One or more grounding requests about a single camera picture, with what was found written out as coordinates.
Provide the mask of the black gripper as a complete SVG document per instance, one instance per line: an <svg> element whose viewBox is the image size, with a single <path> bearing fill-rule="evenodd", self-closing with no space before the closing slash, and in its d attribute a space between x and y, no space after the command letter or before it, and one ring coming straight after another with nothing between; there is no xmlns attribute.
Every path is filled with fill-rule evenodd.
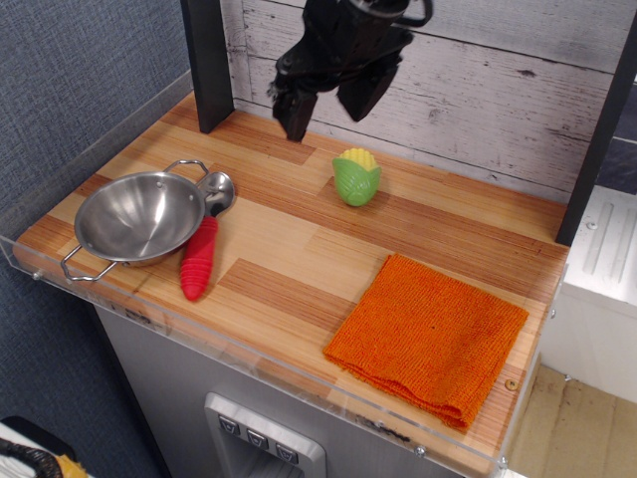
<svg viewBox="0 0 637 478"><path fill-rule="evenodd" d="M391 85L413 40L407 1L308 1L304 34L276 63L268 95L288 140L301 142L318 92L338 87L350 118L363 120Z"/></svg>

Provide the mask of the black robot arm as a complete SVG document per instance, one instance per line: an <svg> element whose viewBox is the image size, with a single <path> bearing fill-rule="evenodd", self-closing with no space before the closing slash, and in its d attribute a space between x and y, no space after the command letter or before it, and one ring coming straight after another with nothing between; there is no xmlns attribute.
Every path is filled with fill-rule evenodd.
<svg viewBox="0 0 637 478"><path fill-rule="evenodd" d="M350 118L363 120L397 74L410 29L432 19L434 3L422 6L409 17L407 1L308 1L304 34L278 59L269 89L287 139L303 140L320 93L337 90Z"/></svg>

